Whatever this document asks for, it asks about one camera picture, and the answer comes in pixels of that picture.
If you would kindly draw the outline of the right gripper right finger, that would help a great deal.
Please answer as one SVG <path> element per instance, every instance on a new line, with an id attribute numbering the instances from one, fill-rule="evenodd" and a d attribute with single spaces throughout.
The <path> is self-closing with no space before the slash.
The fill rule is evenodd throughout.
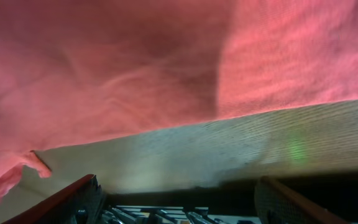
<path id="1" fill-rule="evenodd" d="M 348 224 L 347 221 L 270 177 L 255 186 L 255 210 L 262 223 Z"/>

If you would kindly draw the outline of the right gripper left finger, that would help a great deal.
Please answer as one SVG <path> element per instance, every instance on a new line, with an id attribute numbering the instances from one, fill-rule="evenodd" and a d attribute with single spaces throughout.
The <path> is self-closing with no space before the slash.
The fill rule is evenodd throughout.
<path id="1" fill-rule="evenodd" d="M 98 221 L 104 201 L 96 175 L 88 174 L 4 224 L 92 224 Z"/>

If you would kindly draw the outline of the red printed t-shirt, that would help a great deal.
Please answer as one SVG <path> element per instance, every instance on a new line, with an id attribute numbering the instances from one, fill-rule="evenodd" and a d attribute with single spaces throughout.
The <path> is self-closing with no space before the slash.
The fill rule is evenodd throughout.
<path id="1" fill-rule="evenodd" d="M 0 201 L 35 155 L 358 100 L 358 1 L 0 1 Z"/>

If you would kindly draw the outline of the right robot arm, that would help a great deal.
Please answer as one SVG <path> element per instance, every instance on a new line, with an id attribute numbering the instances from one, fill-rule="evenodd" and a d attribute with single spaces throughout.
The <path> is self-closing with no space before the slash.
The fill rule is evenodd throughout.
<path id="1" fill-rule="evenodd" d="M 109 194 L 88 174 L 11 223 L 358 223 L 358 172 Z"/>

